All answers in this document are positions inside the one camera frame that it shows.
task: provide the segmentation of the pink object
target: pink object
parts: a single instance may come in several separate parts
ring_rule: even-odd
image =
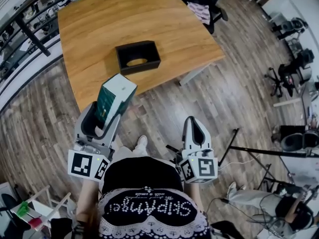
[[[42,220],[40,218],[33,218],[28,222],[28,224],[34,229],[38,227],[42,223]]]
[[[208,5],[201,5],[194,2],[188,2],[187,7],[195,13],[196,17],[207,25],[210,24],[210,13]]]

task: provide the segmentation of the black box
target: black box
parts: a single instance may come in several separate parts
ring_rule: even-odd
[[[160,65],[160,56],[154,41],[142,41],[129,43],[116,47],[121,74],[133,74],[150,69],[155,69]],[[146,59],[147,62],[128,66],[132,60]]]

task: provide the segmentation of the person's arm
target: person's arm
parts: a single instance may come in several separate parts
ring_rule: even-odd
[[[76,219],[88,222],[92,209],[98,202],[99,183],[84,179],[76,209]]]
[[[204,212],[204,206],[200,198],[199,184],[184,184],[184,193],[187,194],[196,204],[200,211]]]
[[[287,215],[285,216],[286,222],[288,222],[288,223],[294,222],[294,220],[297,216],[297,214],[295,214],[296,208],[297,208],[298,204],[300,203],[300,201],[302,200],[303,196],[304,196],[303,193],[300,193],[298,198],[295,200],[293,205],[290,207]]]

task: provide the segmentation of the red object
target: red object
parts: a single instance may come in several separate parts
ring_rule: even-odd
[[[28,224],[34,229],[42,223],[40,218],[34,218],[28,222]]]

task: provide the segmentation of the wooden table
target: wooden table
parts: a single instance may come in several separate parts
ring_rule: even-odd
[[[224,57],[202,23],[181,0],[80,0],[58,12],[64,61],[82,111],[104,81],[120,72],[115,47],[155,41],[157,69],[128,75],[137,94],[191,70],[185,84]]]

